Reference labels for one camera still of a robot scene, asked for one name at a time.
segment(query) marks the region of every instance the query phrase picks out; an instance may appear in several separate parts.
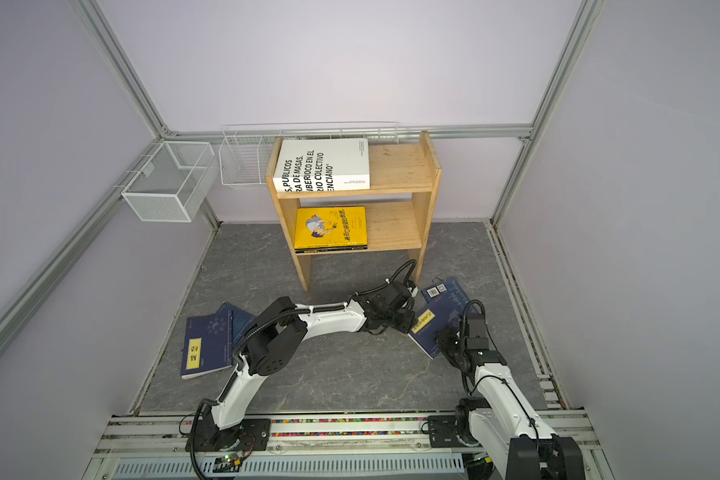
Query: wooden bookshelf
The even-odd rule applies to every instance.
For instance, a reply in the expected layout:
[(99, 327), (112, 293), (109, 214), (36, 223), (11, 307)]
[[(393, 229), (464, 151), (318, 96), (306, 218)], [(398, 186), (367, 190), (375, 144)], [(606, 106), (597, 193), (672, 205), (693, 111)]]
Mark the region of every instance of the wooden bookshelf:
[[(417, 144), (369, 146), (371, 187), (367, 190), (278, 192), (275, 190), (272, 176), (277, 166), (281, 145), (282, 138), (278, 137), (269, 157), (266, 182), (304, 290), (309, 290), (309, 269), (314, 255), (361, 254), (383, 250), (407, 250), (408, 255), (418, 261), (413, 277), (414, 281), (419, 282), (442, 174), (440, 160), (432, 145), (429, 132), (423, 131), (419, 135)], [(373, 198), (369, 198), (369, 203), (360, 204), (365, 207), (365, 222), (368, 226), (367, 250), (310, 254), (297, 254), (294, 251), (296, 212), (301, 206), (302, 198), (382, 194), (411, 194), (411, 199), (374, 203)]]

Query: cartoon figure on yellow book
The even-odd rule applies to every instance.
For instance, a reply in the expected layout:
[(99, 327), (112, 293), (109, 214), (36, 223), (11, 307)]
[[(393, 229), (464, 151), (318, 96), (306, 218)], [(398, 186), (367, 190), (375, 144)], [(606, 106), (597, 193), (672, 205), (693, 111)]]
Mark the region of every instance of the cartoon figure on yellow book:
[(312, 236), (325, 236), (333, 232), (336, 224), (331, 224), (315, 214), (307, 219), (307, 228), (312, 232)]

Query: book cover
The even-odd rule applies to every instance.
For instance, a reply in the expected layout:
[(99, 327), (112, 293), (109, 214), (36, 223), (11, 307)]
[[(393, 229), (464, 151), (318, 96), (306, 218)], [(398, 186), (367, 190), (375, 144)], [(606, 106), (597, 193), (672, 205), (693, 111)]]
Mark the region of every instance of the book cover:
[(293, 248), (308, 250), (350, 250), (368, 245), (364, 206), (319, 206), (299, 208)]
[(366, 190), (368, 140), (283, 140), (272, 181), (278, 192)]
[(460, 307), (449, 296), (438, 296), (416, 314), (416, 323), (411, 328), (410, 336), (429, 358), (440, 353), (440, 346), (434, 336), (446, 326), (458, 328)]
[(469, 302), (469, 297), (461, 288), (455, 276), (450, 276), (440, 283), (435, 283), (423, 289), (422, 295), (427, 303), (432, 302), (433, 299), (439, 298), (440, 296), (449, 297), (454, 303), (459, 305), (459, 314), (464, 311), (464, 307), (467, 305), (467, 302)]
[(181, 378), (191, 379), (234, 365), (232, 351), (254, 318), (227, 302), (211, 315), (187, 318)]

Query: white wire basket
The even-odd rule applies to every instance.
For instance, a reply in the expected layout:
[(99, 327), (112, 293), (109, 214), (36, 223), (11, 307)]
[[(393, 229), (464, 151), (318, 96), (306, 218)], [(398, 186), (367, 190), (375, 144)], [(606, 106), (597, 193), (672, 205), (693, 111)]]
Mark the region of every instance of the white wire basket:
[(163, 141), (123, 198), (144, 222), (191, 222), (219, 174), (208, 142)]
[[(227, 131), (222, 127), (224, 139), (219, 146), (219, 165), (221, 183), (229, 188), (255, 188), (266, 185), (265, 173), (272, 154), (275, 139), (286, 140), (321, 138), (367, 138), (370, 143), (399, 143), (397, 124), (394, 122), (373, 122), (374, 127), (362, 126), (363, 122), (348, 124), (350, 128), (339, 128), (331, 124), (330, 128), (308, 128), (320, 124), (277, 124), (278, 130)], [(274, 124), (257, 125), (259, 128), (272, 127)]]

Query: white book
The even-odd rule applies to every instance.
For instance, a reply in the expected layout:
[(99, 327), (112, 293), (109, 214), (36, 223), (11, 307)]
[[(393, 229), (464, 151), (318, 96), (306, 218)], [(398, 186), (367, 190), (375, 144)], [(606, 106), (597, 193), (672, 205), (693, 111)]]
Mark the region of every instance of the white book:
[(272, 179), (278, 192), (371, 188), (368, 140), (283, 140)]

